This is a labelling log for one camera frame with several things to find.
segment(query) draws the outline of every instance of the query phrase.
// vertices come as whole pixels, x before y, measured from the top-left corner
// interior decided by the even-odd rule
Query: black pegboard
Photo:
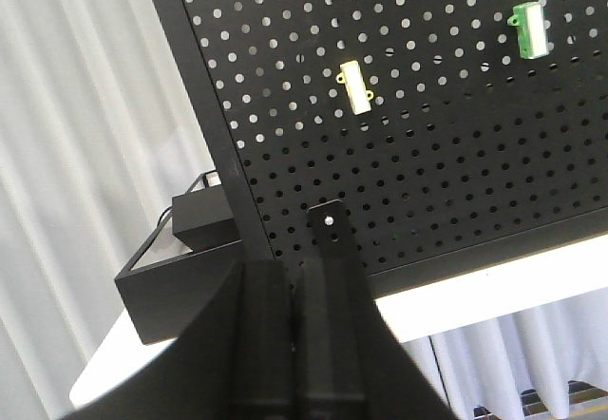
[[[606,207],[608,0],[541,0],[551,53],[525,61],[528,1],[182,0],[278,258],[316,253],[305,211],[336,198],[370,274]]]

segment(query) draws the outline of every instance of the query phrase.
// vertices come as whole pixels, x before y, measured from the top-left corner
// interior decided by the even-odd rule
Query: green plastic clip
[[[517,28],[520,55],[523,59],[538,59],[549,54],[544,10],[540,2],[528,2],[513,7],[507,24]]]

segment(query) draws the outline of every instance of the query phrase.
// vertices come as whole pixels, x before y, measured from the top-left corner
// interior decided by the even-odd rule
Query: white tabletop
[[[376,303],[397,339],[407,342],[608,287],[607,252],[608,235],[385,296]],[[144,346],[123,312],[69,399],[81,407],[145,366],[171,342]]]

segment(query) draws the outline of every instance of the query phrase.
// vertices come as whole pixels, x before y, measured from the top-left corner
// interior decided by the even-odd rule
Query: black box
[[[243,259],[239,239],[190,251],[173,236],[168,214],[114,279],[142,343],[178,336]]]
[[[239,239],[223,187],[213,185],[173,198],[173,234],[193,251]]]

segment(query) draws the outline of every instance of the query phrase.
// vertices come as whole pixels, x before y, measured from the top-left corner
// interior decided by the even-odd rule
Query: curtain fold
[[[0,418],[54,419],[113,277],[212,168],[151,0],[0,0]]]
[[[435,389],[466,420],[483,406],[523,420],[534,389],[555,418],[570,414],[568,382],[608,391],[608,289],[405,343]],[[434,352],[428,357],[419,349]],[[436,373],[443,386],[438,386]]]

